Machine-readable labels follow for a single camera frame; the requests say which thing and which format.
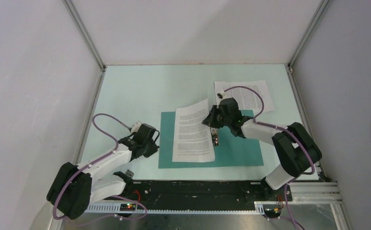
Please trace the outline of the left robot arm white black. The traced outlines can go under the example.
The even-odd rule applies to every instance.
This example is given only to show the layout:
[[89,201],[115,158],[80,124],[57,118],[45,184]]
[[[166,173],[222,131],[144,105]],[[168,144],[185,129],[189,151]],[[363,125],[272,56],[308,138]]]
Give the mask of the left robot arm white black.
[[[159,131],[141,122],[130,131],[129,136],[118,140],[117,145],[104,155],[78,165],[67,162],[60,167],[46,196],[53,205],[55,219],[77,219],[92,203],[116,195],[124,200],[133,196],[130,176],[113,170],[156,153],[159,146],[153,136]],[[61,217],[57,215],[58,211],[63,214]]]

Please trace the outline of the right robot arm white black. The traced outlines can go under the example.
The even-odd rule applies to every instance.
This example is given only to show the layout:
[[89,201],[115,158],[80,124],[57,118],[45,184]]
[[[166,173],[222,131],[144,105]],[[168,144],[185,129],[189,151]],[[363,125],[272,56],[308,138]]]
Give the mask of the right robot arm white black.
[[227,127],[235,137],[256,139],[274,146],[279,165],[261,180],[261,194],[266,200],[274,200],[281,187],[308,169],[314,173],[314,164],[322,158],[320,149],[301,123],[279,126],[260,122],[243,115],[233,98],[212,106],[202,123],[211,128]]

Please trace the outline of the teal file folder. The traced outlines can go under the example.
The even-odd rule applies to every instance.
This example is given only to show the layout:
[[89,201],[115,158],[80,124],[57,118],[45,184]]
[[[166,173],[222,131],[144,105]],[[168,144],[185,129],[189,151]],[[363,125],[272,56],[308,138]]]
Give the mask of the teal file folder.
[[158,167],[160,169],[264,165],[259,141],[256,139],[235,137],[226,127],[218,131],[219,145],[214,147],[215,161],[173,162],[174,120],[175,112],[161,113],[161,135],[158,161]]

